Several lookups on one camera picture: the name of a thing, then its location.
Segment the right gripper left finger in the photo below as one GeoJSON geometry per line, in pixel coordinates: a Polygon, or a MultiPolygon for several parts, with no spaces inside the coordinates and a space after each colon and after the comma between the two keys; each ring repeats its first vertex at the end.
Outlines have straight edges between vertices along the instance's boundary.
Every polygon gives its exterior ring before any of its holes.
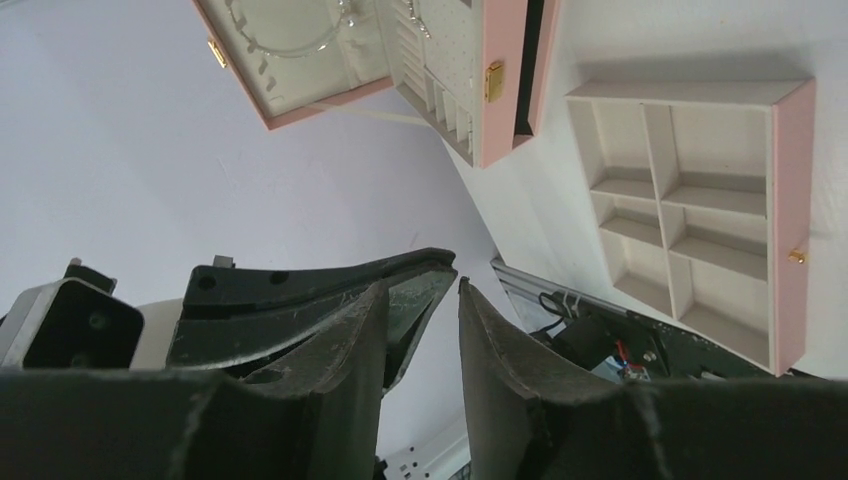
{"type": "Polygon", "coordinates": [[[246,479],[369,479],[386,363],[389,295],[370,286],[330,324],[244,383],[249,407],[246,479]]]}

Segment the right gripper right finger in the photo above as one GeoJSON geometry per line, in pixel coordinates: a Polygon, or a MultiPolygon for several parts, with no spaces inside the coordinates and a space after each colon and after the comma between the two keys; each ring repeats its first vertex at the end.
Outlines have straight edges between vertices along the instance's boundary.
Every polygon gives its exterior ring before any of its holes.
{"type": "Polygon", "coordinates": [[[565,360],[506,320],[462,278],[459,340],[475,479],[624,479],[615,383],[565,360]]]}

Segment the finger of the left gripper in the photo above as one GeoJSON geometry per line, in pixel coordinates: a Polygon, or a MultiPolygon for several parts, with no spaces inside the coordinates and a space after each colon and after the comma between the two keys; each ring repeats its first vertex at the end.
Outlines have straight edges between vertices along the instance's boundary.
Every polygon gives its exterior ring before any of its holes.
{"type": "Polygon", "coordinates": [[[244,378],[326,327],[371,285],[388,289],[383,388],[406,373],[431,317],[458,276],[454,252],[424,248],[312,270],[195,267],[166,356],[169,368],[244,378]]]}

